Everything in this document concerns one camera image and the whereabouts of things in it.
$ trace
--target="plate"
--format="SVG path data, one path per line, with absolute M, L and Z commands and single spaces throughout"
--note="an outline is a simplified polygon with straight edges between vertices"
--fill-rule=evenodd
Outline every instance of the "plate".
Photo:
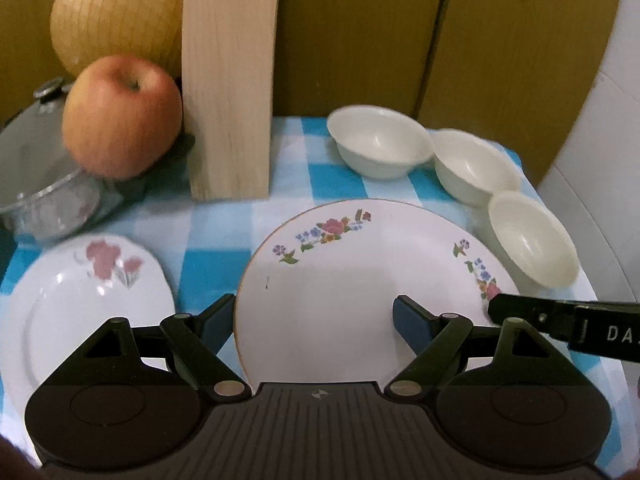
M 44 253 L 0 322 L 2 384 L 20 416 L 31 394 L 102 323 L 157 325 L 175 313 L 158 261 L 130 240 L 84 235 Z
M 377 381 L 415 355 L 396 333 L 393 300 L 491 325 L 488 300 L 517 294 L 478 240 L 430 211 L 349 200 L 302 213 L 258 248 L 238 288 L 235 331 L 249 384 Z

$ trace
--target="cabinet door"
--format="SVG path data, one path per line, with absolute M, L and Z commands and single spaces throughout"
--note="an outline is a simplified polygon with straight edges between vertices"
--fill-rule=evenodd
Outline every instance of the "cabinet door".
M 445 0 L 418 119 L 497 140 L 537 184 L 590 90 L 618 0 Z
M 347 104 L 411 113 L 439 0 L 280 0 L 274 114 Z
M 0 125 L 30 105 L 42 83 L 66 75 L 51 45 L 52 5 L 53 0 L 0 0 Z

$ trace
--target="rivet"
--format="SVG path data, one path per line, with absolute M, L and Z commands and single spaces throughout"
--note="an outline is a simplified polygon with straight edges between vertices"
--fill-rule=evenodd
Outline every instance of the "rivet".
M 396 381 L 389 389 L 400 397 L 413 397 L 422 392 L 422 387 L 415 381 Z
M 213 387 L 213 391 L 222 397 L 235 397 L 244 392 L 244 384 L 238 381 L 220 381 Z

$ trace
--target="pot lid knob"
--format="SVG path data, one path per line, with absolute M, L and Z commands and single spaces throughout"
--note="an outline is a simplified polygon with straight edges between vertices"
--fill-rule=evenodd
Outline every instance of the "pot lid knob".
M 47 103 L 53 99 L 57 99 L 62 94 L 62 87 L 65 79 L 62 76 L 55 77 L 33 92 L 33 98 L 40 101 L 40 104 Z

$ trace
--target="flower pattern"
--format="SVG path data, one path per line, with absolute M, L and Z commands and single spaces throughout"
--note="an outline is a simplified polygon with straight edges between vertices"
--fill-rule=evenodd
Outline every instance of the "flower pattern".
M 353 220 L 345 216 L 340 220 L 329 218 L 325 222 L 319 222 L 316 227 L 296 235 L 296 240 L 300 242 L 300 252 L 310 251 L 318 244 L 341 240 L 345 233 L 361 230 L 365 222 L 371 222 L 371 213 L 368 211 L 363 212 L 362 209 L 356 211 Z M 280 256 L 280 261 L 289 265 L 299 262 L 294 257 L 296 250 L 287 251 L 284 245 L 276 245 L 273 248 L 273 254 Z
M 123 260 L 122 251 L 117 245 L 109 245 L 105 240 L 97 240 L 87 245 L 84 256 L 92 263 L 94 276 L 107 281 L 116 278 L 127 288 L 131 288 L 140 276 L 140 267 L 144 261 L 137 256 Z
M 457 244 L 453 244 L 453 255 L 457 258 L 460 255 L 466 256 L 466 252 L 470 247 L 468 240 L 462 239 Z M 496 279 L 491 276 L 481 258 L 475 260 L 465 260 L 468 271 L 476 278 L 476 284 L 480 290 L 480 298 L 482 300 L 491 300 L 501 293 L 500 287 L 496 283 Z

